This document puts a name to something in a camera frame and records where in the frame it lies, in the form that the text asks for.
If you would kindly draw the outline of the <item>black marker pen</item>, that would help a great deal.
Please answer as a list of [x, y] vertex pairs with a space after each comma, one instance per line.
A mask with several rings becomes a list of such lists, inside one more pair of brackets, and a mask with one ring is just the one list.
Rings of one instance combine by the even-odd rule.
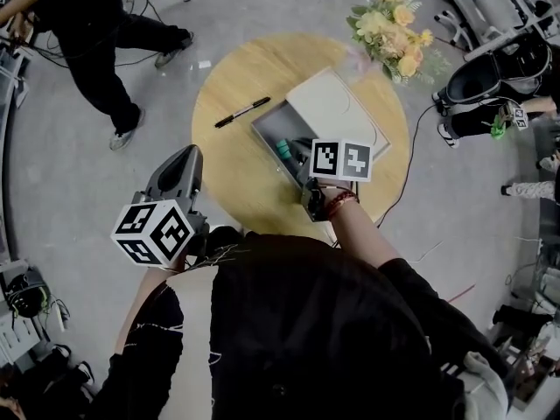
[[271, 101], [271, 98], [269, 96], [266, 96], [258, 101], [254, 101], [252, 102], [249, 106], [247, 106], [246, 108], [242, 108], [239, 111], [233, 113], [232, 115], [229, 115], [225, 118], [223, 118], [222, 120], [218, 121], [214, 127], [216, 129], [221, 129], [224, 126], [228, 125], [229, 123], [231, 123], [234, 119], [248, 113], [249, 111], [253, 110], [253, 109], [257, 109], [259, 107], [261, 107], [262, 105], [268, 103]]

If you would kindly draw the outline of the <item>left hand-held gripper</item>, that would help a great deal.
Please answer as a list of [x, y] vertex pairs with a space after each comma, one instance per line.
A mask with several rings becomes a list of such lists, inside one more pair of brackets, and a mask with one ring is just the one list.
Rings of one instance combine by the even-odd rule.
[[207, 217], [194, 208], [202, 171], [202, 152], [190, 144], [168, 157], [123, 207], [110, 238], [135, 265], [168, 267], [207, 232]]

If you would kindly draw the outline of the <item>person's black clothed torso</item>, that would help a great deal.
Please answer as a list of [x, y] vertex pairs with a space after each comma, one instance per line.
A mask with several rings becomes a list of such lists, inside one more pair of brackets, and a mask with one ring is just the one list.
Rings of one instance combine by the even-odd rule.
[[235, 239], [145, 300], [86, 420], [465, 420], [468, 352], [508, 364], [403, 259]]

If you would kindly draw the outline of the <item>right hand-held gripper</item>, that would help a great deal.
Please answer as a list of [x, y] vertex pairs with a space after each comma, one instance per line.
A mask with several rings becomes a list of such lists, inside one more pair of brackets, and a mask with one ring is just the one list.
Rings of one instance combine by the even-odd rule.
[[301, 204], [313, 222], [327, 220], [324, 190], [340, 190], [358, 199], [359, 183], [371, 181], [369, 144], [303, 137], [291, 144], [298, 152], [289, 159], [291, 173], [300, 180]]

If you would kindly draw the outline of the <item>grey drawer box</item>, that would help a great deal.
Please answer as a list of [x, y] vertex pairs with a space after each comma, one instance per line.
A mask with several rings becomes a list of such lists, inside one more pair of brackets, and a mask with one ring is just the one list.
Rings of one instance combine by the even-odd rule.
[[277, 155], [276, 143], [282, 139], [290, 143], [292, 156], [298, 151], [291, 142], [300, 137], [369, 144], [372, 169], [373, 163], [391, 147], [373, 117], [330, 67], [294, 87], [280, 104], [253, 121], [252, 128], [298, 188], [301, 188], [300, 180], [292, 176], [289, 160]]

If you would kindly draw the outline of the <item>person's left forearm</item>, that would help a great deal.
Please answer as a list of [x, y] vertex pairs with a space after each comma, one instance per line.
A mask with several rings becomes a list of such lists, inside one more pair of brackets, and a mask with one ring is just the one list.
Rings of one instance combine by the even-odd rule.
[[129, 309], [129, 312], [122, 324], [122, 328], [119, 332], [116, 344], [115, 344], [115, 354], [122, 354], [125, 346], [125, 342], [136, 318], [138, 312], [143, 306], [147, 297], [163, 282], [168, 278], [173, 276], [175, 271], [169, 269], [161, 268], [148, 268], [143, 276], [143, 279], [138, 287], [138, 291]]

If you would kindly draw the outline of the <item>round grey black chair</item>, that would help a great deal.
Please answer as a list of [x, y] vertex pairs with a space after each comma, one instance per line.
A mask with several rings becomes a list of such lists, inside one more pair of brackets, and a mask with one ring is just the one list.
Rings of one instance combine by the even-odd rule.
[[484, 53], [461, 66], [448, 81], [444, 99], [451, 105], [476, 102], [500, 87], [497, 62]]

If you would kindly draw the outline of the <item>red floor strip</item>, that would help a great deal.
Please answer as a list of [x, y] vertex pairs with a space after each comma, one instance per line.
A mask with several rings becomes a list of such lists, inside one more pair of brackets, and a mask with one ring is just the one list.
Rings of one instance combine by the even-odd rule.
[[468, 286], [466, 289], [462, 290], [460, 293], [458, 293], [458, 294], [454, 295], [453, 297], [447, 299], [447, 303], [452, 304], [456, 300], [458, 300], [458, 299], [462, 298], [464, 295], [468, 294], [475, 287], [476, 287], [476, 283]]

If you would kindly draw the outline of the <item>white office chair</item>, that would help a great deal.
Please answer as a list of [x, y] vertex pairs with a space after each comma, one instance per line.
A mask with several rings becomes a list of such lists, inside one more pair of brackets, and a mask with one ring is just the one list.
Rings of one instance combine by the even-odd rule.
[[451, 0], [451, 5], [434, 20], [455, 30], [449, 44], [464, 41], [467, 57], [491, 51], [524, 32], [543, 34], [543, 19], [523, 0]]

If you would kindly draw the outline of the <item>person's right forearm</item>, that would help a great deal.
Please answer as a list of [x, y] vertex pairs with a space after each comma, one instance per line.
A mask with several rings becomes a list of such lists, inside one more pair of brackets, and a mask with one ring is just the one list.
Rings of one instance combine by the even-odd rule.
[[362, 206], [353, 199], [339, 205], [330, 222], [341, 248], [375, 268], [401, 257]]

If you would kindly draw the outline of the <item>person's grey hood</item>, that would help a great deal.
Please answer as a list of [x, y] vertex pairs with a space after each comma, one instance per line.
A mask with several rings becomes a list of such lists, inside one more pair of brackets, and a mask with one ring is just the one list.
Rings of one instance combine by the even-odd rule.
[[508, 395], [502, 379], [480, 353], [468, 352], [465, 370], [458, 376], [464, 383], [465, 420], [506, 420]]

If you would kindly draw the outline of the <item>yellow flower bouquet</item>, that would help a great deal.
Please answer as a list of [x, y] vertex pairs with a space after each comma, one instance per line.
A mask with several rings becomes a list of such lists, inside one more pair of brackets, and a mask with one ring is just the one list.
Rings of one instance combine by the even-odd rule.
[[414, 28], [421, 6], [419, 0], [367, 0], [351, 8], [346, 22], [353, 41], [395, 84], [434, 88], [448, 75], [451, 63], [433, 47], [431, 30]]

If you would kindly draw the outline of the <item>round wooden table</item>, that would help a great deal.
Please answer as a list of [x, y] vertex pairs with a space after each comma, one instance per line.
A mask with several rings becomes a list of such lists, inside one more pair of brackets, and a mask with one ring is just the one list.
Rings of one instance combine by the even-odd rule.
[[[347, 57], [344, 44], [309, 33], [278, 33], [253, 39], [224, 57], [207, 76], [192, 114], [192, 142], [204, 157], [203, 182], [234, 220], [259, 234], [303, 235], [326, 241], [326, 226], [313, 223], [294, 185], [265, 150], [251, 123], [273, 109], [295, 86]], [[378, 221], [396, 202], [409, 166], [406, 117], [391, 81], [373, 67], [350, 85], [391, 142], [375, 163], [372, 180], [360, 185], [361, 206]], [[271, 101], [214, 125], [266, 96]]]

